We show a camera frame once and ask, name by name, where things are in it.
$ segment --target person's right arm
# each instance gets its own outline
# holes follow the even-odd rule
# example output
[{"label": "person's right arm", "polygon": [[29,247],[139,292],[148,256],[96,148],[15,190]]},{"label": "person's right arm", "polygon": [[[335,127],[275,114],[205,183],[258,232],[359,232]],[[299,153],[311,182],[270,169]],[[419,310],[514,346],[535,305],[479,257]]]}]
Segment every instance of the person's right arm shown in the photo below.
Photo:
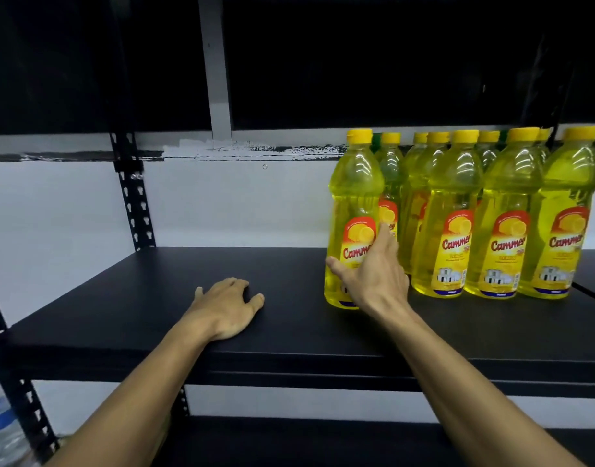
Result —
[{"label": "person's right arm", "polygon": [[351,297],[388,331],[467,463],[490,467],[583,464],[449,346],[408,304],[408,277],[386,226],[362,266],[326,263]]}]

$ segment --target person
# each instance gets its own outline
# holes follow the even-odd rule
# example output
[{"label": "person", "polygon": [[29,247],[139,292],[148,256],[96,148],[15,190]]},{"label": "person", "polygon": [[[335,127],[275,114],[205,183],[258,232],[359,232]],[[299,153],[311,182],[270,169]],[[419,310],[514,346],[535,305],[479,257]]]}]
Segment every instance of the person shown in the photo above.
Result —
[{"label": "person", "polygon": [[[332,257],[326,264],[395,341],[464,460],[490,467],[582,466],[412,310],[397,247],[383,225],[362,266],[350,269]],[[244,302],[247,285],[227,278],[206,293],[198,287],[182,319],[47,466],[150,465],[170,407],[200,353],[210,341],[239,334],[262,308],[262,294]]]}]

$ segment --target blue label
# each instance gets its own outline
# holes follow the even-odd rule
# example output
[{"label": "blue label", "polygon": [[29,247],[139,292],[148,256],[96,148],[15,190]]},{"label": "blue label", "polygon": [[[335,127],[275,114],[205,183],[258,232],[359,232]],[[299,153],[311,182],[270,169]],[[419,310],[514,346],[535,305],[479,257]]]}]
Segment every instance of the blue label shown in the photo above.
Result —
[{"label": "blue label", "polygon": [[6,429],[16,420],[16,416],[14,416],[14,412],[10,408],[3,413],[0,413],[0,431],[2,429]]},{"label": "blue label", "polygon": [[547,290],[546,288],[537,288],[536,286],[533,287],[535,290],[537,290],[540,293],[544,293],[547,295],[563,295],[564,293],[567,293],[569,291],[568,288],[564,289],[564,290]]},{"label": "blue label", "polygon": [[463,288],[456,288],[455,290],[434,290],[435,293],[437,293],[438,295],[457,295],[458,293],[461,293],[462,290],[464,290]]},{"label": "blue label", "polygon": [[496,293],[494,291],[483,291],[480,290],[485,296],[493,296],[494,298],[507,298],[508,296],[514,296],[516,294],[515,291],[507,291],[504,293]]}]

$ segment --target shelf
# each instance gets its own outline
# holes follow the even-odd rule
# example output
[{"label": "shelf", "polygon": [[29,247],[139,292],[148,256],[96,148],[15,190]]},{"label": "shelf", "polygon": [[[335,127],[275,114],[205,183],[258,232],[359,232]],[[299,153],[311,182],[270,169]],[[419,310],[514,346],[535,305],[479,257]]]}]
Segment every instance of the shelf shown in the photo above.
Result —
[{"label": "shelf", "polygon": [[580,290],[595,297],[595,250],[582,252],[574,283]]},{"label": "shelf", "polygon": [[[265,294],[265,307],[242,334],[210,344],[187,383],[419,391],[374,322],[325,302],[324,257],[317,248],[145,249],[12,326],[11,354],[30,379],[122,381],[196,286],[238,276]],[[411,292],[410,303],[504,393],[595,397],[595,298]]]},{"label": "shelf", "polygon": [[[595,467],[595,430],[548,431]],[[192,417],[173,426],[153,467],[400,464],[465,465],[438,424]]]}]

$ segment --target bottle cap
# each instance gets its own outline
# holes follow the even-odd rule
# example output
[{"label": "bottle cap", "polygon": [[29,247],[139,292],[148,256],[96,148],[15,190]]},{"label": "bottle cap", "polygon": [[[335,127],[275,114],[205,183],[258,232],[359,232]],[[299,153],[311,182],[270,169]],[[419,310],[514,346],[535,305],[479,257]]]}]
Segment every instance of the bottle cap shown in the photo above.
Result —
[{"label": "bottle cap", "polygon": [[563,140],[595,140],[595,126],[568,127]]},{"label": "bottle cap", "polygon": [[399,144],[401,142],[401,133],[381,133],[382,144]]},{"label": "bottle cap", "polygon": [[457,131],[453,131],[451,142],[467,142],[473,144],[477,141],[478,137],[478,129],[458,129]]},{"label": "bottle cap", "polygon": [[433,131],[427,134],[427,142],[430,144],[446,144],[449,142],[449,131]]},{"label": "bottle cap", "polygon": [[427,143],[427,133],[414,133],[414,143],[415,144],[426,144]]},{"label": "bottle cap", "polygon": [[538,127],[514,127],[507,134],[507,143],[518,141],[535,142],[539,133],[540,129]]},{"label": "bottle cap", "polygon": [[348,144],[371,144],[372,139],[372,129],[350,129],[347,131]]},{"label": "bottle cap", "polygon": [[537,139],[536,140],[540,140],[542,142],[546,142],[548,140],[548,138],[550,137],[550,131],[551,129],[540,129],[540,133],[537,135]]},{"label": "bottle cap", "polygon": [[500,131],[479,131],[479,140],[477,142],[498,142]]}]

